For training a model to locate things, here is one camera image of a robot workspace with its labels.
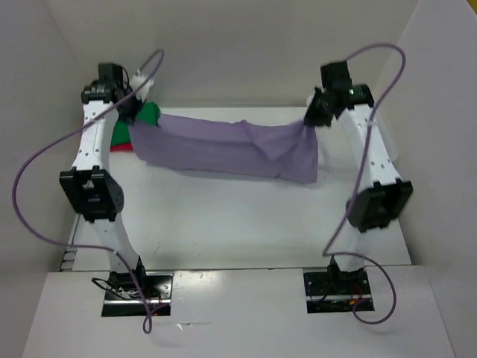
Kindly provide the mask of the green t shirt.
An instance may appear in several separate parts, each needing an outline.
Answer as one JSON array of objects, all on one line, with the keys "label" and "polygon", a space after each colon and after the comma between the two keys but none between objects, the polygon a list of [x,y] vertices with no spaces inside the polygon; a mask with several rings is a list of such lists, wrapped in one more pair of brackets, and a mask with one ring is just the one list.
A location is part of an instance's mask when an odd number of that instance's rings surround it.
[{"label": "green t shirt", "polygon": [[[153,101],[148,101],[136,117],[137,121],[145,122],[149,125],[156,125],[160,117],[161,110],[159,105]],[[114,126],[111,146],[131,143],[128,126],[120,121]]]}]

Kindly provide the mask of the red t shirt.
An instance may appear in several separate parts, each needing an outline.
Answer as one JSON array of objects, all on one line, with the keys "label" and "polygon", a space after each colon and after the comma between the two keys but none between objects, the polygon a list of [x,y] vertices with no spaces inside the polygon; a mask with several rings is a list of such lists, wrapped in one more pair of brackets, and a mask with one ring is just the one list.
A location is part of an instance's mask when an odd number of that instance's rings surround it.
[{"label": "red t shirt", "polygon": [[110,152],[134,152],[134,149],[131,143],[125,143],[111,146]]}]

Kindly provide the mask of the lavender t shirt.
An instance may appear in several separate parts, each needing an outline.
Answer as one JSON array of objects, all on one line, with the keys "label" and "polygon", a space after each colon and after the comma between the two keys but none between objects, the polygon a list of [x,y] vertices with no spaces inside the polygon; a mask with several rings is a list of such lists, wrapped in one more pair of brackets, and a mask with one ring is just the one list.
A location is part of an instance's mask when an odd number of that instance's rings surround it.
[{"label": "lavender t shirt", "polygon": [[136,156],[177,171],[211,171],[299,184],[318,179],[315,129],[229,123],[162,114],[155,125],[136,122],[129,134]]}]

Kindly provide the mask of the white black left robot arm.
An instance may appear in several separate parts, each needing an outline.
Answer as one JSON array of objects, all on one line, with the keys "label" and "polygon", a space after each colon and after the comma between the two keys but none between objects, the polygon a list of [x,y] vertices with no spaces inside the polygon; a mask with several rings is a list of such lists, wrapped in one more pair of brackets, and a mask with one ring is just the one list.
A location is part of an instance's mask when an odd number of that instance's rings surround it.
[{"label": "white black left robot arm", "polygon": [[136,300],[148,291],[149,281],[124,228],[124,192],[110,174],[109,161],[116,123],[132,125],[144,103],[115,63],[99,64],[98,79],[84,87],[81,101],[86,128],[71,169],[60,173],[60,185],[74,211],[98,234],[99,244],[110,248],[107,291]]}]

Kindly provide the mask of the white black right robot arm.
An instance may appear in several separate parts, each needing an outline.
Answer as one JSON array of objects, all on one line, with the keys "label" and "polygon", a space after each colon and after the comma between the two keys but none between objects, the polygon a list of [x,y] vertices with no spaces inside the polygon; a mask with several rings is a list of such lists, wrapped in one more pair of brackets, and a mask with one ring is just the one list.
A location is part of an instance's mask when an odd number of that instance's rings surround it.
[{"label": "white black right robot arm", "polygon": [[309,127],[329,127],[337,120],[351,144],[358,174],[345,213],[326,243],[323,256],[330,259],[326,283],[344,294],[363,277],[365,243],[352,239],[350,247],[330,249],[346,224],[356,232],[386,228],[396,220],[413,192],[410,181],[395,169],[376,123],[377,106],[366,84],[354,84],[345,60],[320,68],[321,87],[309,101],[304,117]]}]

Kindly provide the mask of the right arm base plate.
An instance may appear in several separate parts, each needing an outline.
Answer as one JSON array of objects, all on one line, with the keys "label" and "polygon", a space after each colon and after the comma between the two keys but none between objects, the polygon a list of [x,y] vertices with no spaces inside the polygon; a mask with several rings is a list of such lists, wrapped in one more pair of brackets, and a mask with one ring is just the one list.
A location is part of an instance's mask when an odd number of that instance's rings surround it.
[{"label": "right arm base plate", "polygon": [[374,311],[367,273],[361,270],[350,280],[332,283],[326,269],[304,270],[303,282],[308,314]]}]

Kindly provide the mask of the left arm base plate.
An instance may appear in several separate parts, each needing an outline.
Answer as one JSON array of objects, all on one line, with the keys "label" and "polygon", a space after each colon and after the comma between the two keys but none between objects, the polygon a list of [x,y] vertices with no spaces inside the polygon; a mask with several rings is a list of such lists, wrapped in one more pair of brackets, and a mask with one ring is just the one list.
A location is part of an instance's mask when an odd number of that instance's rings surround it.
[{"label": "left arm base plate", "polygon": [[[139,291],[131,284],[127,288],[114,281],[112,276],[107,280],[94,277],[92,282],[104,291],[101,316],[145,317],[145,305]],[[169,316],[171,314],[173,275],[171,272],[149,272],[144,276],[145,291],[143,295],[152,312],[152,316]]]}]

